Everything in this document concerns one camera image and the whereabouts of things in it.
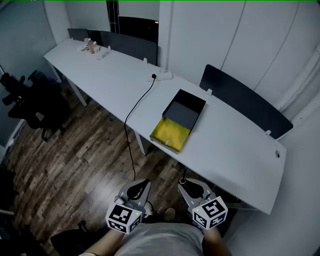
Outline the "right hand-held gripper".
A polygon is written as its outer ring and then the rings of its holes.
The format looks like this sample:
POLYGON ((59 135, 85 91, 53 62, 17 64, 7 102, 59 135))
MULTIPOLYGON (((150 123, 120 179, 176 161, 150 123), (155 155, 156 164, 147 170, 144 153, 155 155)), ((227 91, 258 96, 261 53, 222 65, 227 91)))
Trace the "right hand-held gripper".
MULTIPOLYGON (((203 181, 187 178, 186 184, 178 184, 178 190, 189 207, 195 207, 200 198, 206 198, 212 193, 210 187, 203 181)), ((221 198, 210 199, 191 211, 192 220, 202 229, 211 229, 226 220, 228 208, 221 198)))

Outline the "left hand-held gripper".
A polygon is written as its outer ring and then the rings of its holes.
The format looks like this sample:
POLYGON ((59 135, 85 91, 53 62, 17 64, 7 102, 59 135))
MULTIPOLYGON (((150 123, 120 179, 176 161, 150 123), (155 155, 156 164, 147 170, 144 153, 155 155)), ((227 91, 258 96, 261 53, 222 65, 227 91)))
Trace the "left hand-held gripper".
POLYGON ((119 196, 109 204, 105 220, 107 226, 123 234, 130 234, 145 216, 144 206, 148 201, 151 190, 149 179, 134 180, 122 187, 119 196), (134 203, 128 203, 125 199, 140 199, 138 207, 134 203))

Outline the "black box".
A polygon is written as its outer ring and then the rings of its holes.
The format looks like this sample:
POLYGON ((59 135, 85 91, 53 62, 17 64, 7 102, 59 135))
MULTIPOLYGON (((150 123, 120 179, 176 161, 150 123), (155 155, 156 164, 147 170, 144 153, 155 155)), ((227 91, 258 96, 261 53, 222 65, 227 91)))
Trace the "black box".
POLYGON ((178 154, 194 128, 206 101, 180 89, 162 113, 150 139, 178 154))

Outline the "person's right forearm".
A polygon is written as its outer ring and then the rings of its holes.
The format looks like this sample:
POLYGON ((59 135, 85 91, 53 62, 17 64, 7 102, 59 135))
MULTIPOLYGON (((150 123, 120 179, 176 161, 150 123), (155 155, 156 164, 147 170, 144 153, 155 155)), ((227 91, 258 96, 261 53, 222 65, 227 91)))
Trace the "person's right forearm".
POLYGON ((216 227, 203 230, 202 251, 204 256, 232 256, 216 227))

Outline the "person's left forearm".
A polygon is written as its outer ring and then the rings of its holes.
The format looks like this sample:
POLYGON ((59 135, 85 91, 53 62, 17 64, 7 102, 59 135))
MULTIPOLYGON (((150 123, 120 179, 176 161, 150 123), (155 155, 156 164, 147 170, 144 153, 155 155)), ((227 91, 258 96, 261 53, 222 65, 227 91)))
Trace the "person's left forearm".
POLYGON ((124 233, 111 229, 84 253, 95 256, 113 256, 120 247, 124 236, 124 233))

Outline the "person's left shoe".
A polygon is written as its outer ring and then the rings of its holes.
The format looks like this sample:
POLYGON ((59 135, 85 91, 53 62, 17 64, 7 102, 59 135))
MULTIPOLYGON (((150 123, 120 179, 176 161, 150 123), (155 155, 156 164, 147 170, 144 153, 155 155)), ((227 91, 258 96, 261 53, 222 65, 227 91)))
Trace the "person's left shoe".
POLYGON ((146 216, 146 218, 147 218, 148 216, 153 216, 153 215, 156 213, 153 205, 152 205, 149 201, 147 201, 147 202, 145 203, 145 205, 144 205, 144 210, 145 210, 145 216, 146 216))

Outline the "person's shoe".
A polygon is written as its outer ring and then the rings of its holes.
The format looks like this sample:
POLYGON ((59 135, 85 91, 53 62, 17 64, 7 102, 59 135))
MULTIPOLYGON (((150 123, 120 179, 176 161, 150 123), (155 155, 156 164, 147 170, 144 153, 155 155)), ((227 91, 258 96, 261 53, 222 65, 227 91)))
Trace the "person's shoe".
POLYGON ((165 222, 171 222, 175 219, 176 211, 174 208, 169 207, 163 214, 163 220, 165 222))
POLYGON ((147 201, 147 202, 145 203, 145 205, 144 205, 144 210, 145 210, 145 216, 146 216, 146 218, 147 218, 148 216, 153 216, 153 215, 156 213, 153 205, 152 205, 149 201, 147 201))

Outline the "person's right shoe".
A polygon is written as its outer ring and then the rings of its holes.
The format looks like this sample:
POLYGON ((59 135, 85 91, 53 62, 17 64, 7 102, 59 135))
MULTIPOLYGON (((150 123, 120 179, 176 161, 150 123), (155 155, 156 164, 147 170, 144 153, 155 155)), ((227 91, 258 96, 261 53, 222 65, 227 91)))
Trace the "person's right shoe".
POLYGON ((175 219, 176 211, 174 208, 169 207, 163 214, 163 220, 165 222, 171 222, 175 219))

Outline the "white desk leg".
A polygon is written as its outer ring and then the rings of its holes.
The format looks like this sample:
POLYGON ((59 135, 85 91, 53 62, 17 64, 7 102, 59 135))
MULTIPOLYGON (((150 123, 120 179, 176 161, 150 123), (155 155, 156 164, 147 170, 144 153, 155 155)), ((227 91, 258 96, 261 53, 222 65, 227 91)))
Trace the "white desk leg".
POLYGON ((49 66, 51 67, 53 74, 54 74, 55 77, 56 77, 56 81, 57 81, 59 84, 62 83, 62 79, 60 78, 60 75, 58 74, 56 68, 55 68, 49 61, 47 61, 47 62, 48 62, 48 64, 49 64, 49 66))
POLYGON ((74 93, 76 94, 76 96, 78 97, 80 102, 82 103, 82 105, 84 107, 86 107, 88 104, 85 101, 85 99, 83 98, 82 94, 80 93, 78 87, 68 77, 66 77, 66 79, 67 79, 68 83, 70 84, 71 88, 73 89, 74 93))
POLYGON ((137 131, 134 131, 134 133, 142 154, 146 156, 148 154, 149 141, 141 136, 137 131))

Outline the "person's grey shirt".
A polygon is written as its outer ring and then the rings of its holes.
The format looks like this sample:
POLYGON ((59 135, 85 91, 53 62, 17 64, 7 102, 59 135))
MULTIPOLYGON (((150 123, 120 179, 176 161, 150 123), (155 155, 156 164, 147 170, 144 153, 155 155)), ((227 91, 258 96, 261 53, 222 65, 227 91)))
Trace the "person's grey shirt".
MULTIPOLYGON (((124 234, 113 256, 204 256, 203 231, 185 223, 141 223, 124 234)), ((82 253, 79 256, 95 256, 82 253)))

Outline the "dark grey desk divider panel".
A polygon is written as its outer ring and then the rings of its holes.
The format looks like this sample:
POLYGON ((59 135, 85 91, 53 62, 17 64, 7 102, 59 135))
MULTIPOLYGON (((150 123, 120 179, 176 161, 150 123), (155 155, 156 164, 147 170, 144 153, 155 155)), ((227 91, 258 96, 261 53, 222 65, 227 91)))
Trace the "dark grey desk divider panel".
POLYGON ((103 46, 101 32, 99 30, 90 30, 84 28, 68 28, 69 37, 73 40, 84 41, 85 36, 91 38, 92 41, 96 41, 99 46, 103 46))
POLYGON ((100 31, 100 36, 104 47, 110 47, 114 51, 142 61, 147 59, 148 63, 158 65, 158 45, 156 42, 109 31, 100 31))
POLYGON ((279 110, 263 97, 210 64, 205 66, 199 87, 205 91, 212 90, 213 96, 234 108, 263 131, 270 131, 270 136, 275 140, 294 127, 279 110))

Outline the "white power strip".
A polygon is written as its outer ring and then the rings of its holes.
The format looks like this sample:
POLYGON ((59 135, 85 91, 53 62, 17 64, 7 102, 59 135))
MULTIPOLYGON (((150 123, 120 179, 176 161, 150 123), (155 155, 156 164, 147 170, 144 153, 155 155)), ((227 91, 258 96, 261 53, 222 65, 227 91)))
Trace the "white power strip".
POLYGON ((152 77, 152 75, 147 77, 147 82, 152 82, 153 80, 155 81, 166 81, 166 80, 171 80, 173 78, 173 75, 170 71, 165 71, 164 73, 158 73, 155 74, 155 79, 152 77))

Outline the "black office chair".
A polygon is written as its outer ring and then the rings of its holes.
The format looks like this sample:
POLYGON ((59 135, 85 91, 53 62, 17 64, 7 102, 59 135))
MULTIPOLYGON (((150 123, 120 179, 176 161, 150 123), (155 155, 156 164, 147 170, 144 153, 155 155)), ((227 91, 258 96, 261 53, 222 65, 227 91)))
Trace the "black office chair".
POLYGON ((4 105, 14 106, 8 112, 13 119, 22 119, 30 128, 42 129, 41 138, 47 142, 47 129, 65 131, 63 122, 68 117, 70 107, 61 93, 61 87, 43 72, 35 70, 27 78, 31 86, 25 85, 25 77, 19 80, 9 73, 4 73, 0 84, 9 95, 2 99, 4 105))

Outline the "dark window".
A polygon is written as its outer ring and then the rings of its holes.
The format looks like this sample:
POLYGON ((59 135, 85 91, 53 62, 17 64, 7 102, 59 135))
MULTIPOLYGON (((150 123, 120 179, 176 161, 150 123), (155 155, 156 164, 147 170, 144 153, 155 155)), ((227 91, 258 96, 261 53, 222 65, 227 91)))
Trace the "dark window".
POLYGON ((132 36, 158 44, 158 20, 120 16, 120 5, 117 0, 107 0, 106 6, 110 31, 112 33, 132 36))

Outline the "white wall conduit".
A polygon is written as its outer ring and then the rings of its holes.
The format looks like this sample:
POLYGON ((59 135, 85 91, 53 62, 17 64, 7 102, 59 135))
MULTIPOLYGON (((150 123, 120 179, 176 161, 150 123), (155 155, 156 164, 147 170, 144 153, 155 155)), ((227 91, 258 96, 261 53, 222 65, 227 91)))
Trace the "white wall conduit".
POLYGON ((296 100, 307 85, 313 80, 320 69, 320 43, 312 54, 310 60, 298 74, 293 84, 284 92, 282 97, 277 101, 276 108, 283 112, 292 102, 296 100))

